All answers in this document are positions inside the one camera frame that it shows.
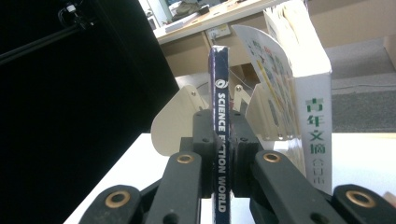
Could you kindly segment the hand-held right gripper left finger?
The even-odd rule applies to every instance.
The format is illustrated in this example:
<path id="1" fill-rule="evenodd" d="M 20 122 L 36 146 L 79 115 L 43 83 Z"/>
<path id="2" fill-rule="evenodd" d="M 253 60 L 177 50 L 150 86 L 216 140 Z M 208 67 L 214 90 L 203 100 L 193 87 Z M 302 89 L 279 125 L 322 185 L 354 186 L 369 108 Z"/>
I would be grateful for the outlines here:
<path id="1" fill-rule="evenodd" d="M 212 112 L 209 109 L 198 111 L 192 116 L 192 137 L 182 137 L 180 140 L 181 151 L 192 151 L 202 158 L 201 195 L 203 199 L 210 198 L 213 193 L 216 141 Z"/>

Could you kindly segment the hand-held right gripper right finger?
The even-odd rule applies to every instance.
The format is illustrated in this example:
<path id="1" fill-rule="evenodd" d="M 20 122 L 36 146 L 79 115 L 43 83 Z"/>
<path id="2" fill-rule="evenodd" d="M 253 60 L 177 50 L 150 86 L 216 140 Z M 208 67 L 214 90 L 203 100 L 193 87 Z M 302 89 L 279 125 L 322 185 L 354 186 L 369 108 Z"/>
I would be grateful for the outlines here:
<path id="1" fill-rule="evenodd" d="M 245 116 L 232 111 L 231 116 L 232 190 L 237 198 L 248 198 L 253 191 L 255 178 L 251 172 L 256 153 L 262 148 Z"/>

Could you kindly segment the beige expandable book rack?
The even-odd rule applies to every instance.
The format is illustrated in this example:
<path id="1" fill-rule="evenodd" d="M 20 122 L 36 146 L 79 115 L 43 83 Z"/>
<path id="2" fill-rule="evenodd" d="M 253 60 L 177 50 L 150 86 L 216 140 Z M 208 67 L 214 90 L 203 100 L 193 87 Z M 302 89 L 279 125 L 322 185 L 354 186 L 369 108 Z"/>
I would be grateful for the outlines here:
<path id="1" fill-rule="evenodd" d="M 243 115 L 263 147 L 268 142 L 302 140 L 296 118 L 283 114 L 262 84 L 257 84 L 251 94 L 237 85 L 233 110 L 240 112 L 243 102 L 247 103 Z M 181 138 L 192 137 L 193 115 L 208 108 L 195 87 L 182 87 L 152 121 L 151 141 L 155 149 L 164 156 L 178 152 Z"/>

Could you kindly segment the thick white book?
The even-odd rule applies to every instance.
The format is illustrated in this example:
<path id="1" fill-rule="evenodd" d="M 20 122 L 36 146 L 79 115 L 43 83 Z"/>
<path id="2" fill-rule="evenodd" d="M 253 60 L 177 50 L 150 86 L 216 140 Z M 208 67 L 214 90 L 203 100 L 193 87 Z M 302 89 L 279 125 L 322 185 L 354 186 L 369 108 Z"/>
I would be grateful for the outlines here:
<path id="1" fill-rule="evenodd" d="M 331 62 L 302 0 L 268 7 L 263 15 L 266 31 L 233 27 L 260 81 L 247 104 L 247 121 L 264 144 L 283 142 L 278 150 L 330 194 Z"/>

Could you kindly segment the beige wooden desk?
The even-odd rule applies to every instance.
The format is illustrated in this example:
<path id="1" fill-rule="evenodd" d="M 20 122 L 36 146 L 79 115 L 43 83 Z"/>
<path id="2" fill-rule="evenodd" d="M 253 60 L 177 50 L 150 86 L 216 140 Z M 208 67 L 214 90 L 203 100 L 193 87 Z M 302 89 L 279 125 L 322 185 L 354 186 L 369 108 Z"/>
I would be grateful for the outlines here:
<path id="1" fill-rule="evenodd" d="M 266 29 L 263 11 L 286 0 L 228 0 L 184 27 L 155 35 L 174 76 L 203 73 L 213 42 L 206 32 L 223 24 Z M 308 0 L 308 12 L 325 48 L 396 35 L 396 0 Z"/>

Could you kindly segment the white power strip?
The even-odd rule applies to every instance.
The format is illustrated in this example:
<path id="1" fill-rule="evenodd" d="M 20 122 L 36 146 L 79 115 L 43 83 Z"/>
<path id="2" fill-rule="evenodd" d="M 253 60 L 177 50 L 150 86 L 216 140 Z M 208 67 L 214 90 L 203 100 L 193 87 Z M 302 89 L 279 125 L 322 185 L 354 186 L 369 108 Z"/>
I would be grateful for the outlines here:
<path id="1" fill-rule="evenodd" d="M 210 28 L 206 31 L 206 34 L 211 40 L 215 40 L 220 37 L 224 37 L 226 35 L 229 35 L 231 33 L 230 27 L 227 23 L 224 23 L 222 25 Z"/>

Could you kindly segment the dark cloth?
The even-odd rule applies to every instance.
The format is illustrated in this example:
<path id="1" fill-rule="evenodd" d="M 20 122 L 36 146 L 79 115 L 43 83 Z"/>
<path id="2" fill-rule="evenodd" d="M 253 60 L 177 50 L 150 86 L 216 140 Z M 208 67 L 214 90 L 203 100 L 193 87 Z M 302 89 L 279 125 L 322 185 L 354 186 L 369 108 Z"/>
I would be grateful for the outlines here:
<path id="1" fill-rule="evenodd" d="M 179 21 L 186 18 L 193 13 L 204 15 L 209 11 L 209 5 L 200 5 L 199 3 L 189 3 L 181 1 L 180 5 L 176 8 L 176 13 L 172 17 L 172 21 Z"/>

